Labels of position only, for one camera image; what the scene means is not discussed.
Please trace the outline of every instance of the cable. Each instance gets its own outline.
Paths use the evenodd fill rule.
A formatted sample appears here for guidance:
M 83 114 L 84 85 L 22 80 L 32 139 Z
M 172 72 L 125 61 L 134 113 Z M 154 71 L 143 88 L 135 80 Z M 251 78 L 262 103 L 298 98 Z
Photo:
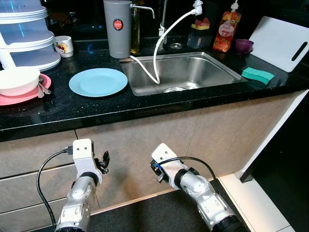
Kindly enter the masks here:
M 169 162 L 172 162 L 172 161 L 175 161 L 175 160 L 195 160 L 195 161 L 198 161 L 202 164 L 204 164 L 207 169 L 210 171 L 211 175 L 212 175 L 212 178 L 215 182 L 215 191 L 220 194 L 220 191 L 219 191 L 219 185 L 218 185 L 218 179 L 216 178 L 216 175 L 214 174 L 213 170 L 211 169 L 211 167 L 204 161 L 202 161 L 201 159 L 198 159 L 198 158 L 195 158 L 195 157 L 190 157 L 190 156 L 180 156 L 180 157 L 174 157 L 174 158 L 170 158 L 170 159 L 167 159 L 165 161 L 162 161 L 162 162 L 159 162 L 158 165 L 161 166 L 162 164 L 165 164 L 165 163 L 169 163 Z
M 177 19 L 164 33 L 163 35 L 160 37 L 160 39 L 158 40 L 158 42 L 155 45 L 155 49 L 154 49 L 154 73 L 155 73 L 155 78 L 147 71 L 147 69 L 144 67 L 144 65 L 134 56 L 129 56 L 131 59 L 135 60 L 143 69 L 144 71 L 147 73 L 147 75 L 156 83 L 156 84 L 160 84 L 160 78 L 159 78 L 159 74 L 158 74 L 158 70 L 156 67 L 156 53 L 158 52 L 158 48 L 160 46 L 160 43 L 162 42 L 162 40 L 164 39 L 164 37 L 170 32 L 170 30 L 173 29 L 174 26 L 176 26 L 180 21 L 182 21 L 184 18 L 186 18 L 189 15 L 193 15 L 195 14 L 196 10 L 193 9 L 190 12 L 184 14 L 183 16 L 181 16 L 179 19 Z
M 67 150 L 62 150 L 62 151 L 58 151 L 57 153 L 51 155 L 47 160 L 44 161 L 44 163 L 42 164 L 42 166 L 40 167 L 39 171 L 38 171 L 38 174 L 37 174 L 37 190 L 38 190 L 38 193 L 40 195 L 40 198 L 42 199 L 44 205 L 46 206 L 47 210 L 48 210 L 48 213 L 49 213 L 49 216 L 50 216 L 50 219 L 52 221 L 52 225 L 53 225 L 53 230 L 56 229 L 56 220 L 55 220 L 55 216 L 54 216 L 54 213 L 52 211 L 52 208 L 50 207 L 50 205 L 48 204 L 47 200 L 45 199 L 42 191 L 41 191 L 41 187 L 40 187 L 40 175 L 41 175 L 41 172 L 44 168 L 44 166 L 48 163 L 48 161 L 50 161 L 52 158 L 56 157 L 57 155 L 60 155 L 62 153 L 66 153 Z

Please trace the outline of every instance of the purple cup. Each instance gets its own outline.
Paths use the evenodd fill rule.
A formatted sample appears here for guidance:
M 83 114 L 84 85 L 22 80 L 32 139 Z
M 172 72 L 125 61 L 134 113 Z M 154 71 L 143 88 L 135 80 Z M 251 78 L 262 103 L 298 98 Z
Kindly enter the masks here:
M 236 53 L 239 55 L 243 55 L 246 53 L 250 53 L 253 51 L 253 42 L 245 39 L 236 39 L 235 49 Z

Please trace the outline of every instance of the green sponge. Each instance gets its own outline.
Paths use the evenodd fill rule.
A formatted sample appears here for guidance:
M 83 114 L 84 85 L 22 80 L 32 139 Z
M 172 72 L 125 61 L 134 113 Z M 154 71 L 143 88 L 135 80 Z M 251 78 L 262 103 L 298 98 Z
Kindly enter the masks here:
M 263 82 L 265 85 L 267 85 L 268 82 L 275 76 L 269 72 L 253 69 L 250 67 L 242 71 L 241 75 L 248 79 Z

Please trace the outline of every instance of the granite countertop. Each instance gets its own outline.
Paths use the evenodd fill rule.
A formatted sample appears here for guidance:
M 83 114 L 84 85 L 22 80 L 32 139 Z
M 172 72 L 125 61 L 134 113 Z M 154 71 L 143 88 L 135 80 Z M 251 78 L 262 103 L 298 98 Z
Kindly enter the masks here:
M 151 56 L 153 41 L 144 45 L 139 56 Z M 72 92 L 69 80 L 77 73 L 93 68 L 111 68 L 122 71 L 119 60 L 109 56 L 107 41 L 74 42 L 74 55 L 62 58 L 54 68 L 42 73 L 52 80 L 51 95 L 44 98 L 0 106 L 0 142 L 59 131 L 113 123 L 146 116 L 173 113 L 230 102 L 269 97 L 309 88 L 309 65 L 299 63 L 287 73 L 250 54 L 236 55 L 203 50 L 241 74 L 247 67 L 275 74 L 267 84 L 258 81 L 192 89 L 161 95 L 135 96 L 129 84 L 120 92 L 102 98 L 83 97 Z M 170 48 L 160 54 L 184 53 L 193 50 Z

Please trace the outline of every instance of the black cable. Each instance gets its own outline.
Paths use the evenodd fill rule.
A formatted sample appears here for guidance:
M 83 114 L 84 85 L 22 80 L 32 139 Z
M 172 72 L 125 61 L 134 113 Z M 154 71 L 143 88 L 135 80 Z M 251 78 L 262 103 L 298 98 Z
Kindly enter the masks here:
M 175 158 L 170 158 L 170 159 L 167 159 L 165 161 L 162 161 L 162 162 L 159 162 L 158 165 L 161 166 L 162 164 L 165 164 L 165 163 L 168 163 L 168 162 L 172 162 L 172 161 L 175 161 L 175 160 L 195 160 L 195 161 L 198 161 L 202 164 L 204 164 L 208 170 L 210 171 L 211 175 L 212 175 L 212 178 L 215 182 L 215 191 L 220 194 L 220 191 L 219 191 L 219 185 L 218 185 L 218 179 L 216 178 L 216 175 L 214 174 L 213 170 L 211 169 L 211 167 L 204 161 L 202 161 L 201 159 L 198 159 L 198 158 L 195 158 L 195 157 L 190 157 L 190 156 L 180 156 L 180 157 L 175 157 Z
M 55 221 L 55 216 L 54 216 L 54 213 L 52 211 L 52 208 L 50 207 L 50 205 L 48 204 L 47 200 L 45 199 L 42 191 L 41 191 L 41 187 L 40 187 L 40 175 L 41 175 L 41 172 L 44 168 L 44 166 L 48 163 L 48 161 L 50 161 L 52 158 L 56 157 L 57 155 L 60 155 L 62 153 L 66 153 L 67 150 L 62 150 L 62 151 L 58 151 L 57 153 L 51 155 L 47 160 L 44 161 L 44 163 L 42 164 L 42 166 L 40 167 L 39 171 L 38 171 L 38 174 L 37 174 L 37 190 L 38 190 L 38 193 L 40 195 L 40 198 L 42 199 L 44 205 L 46 206 L 47 210 L 48 210 L 48 213 L 49 213 L 49 216 L 50 216 L 50 219 L 52 220 L 52 225 L 53 225 L 53 230 L 56 229 L 56 221 Z

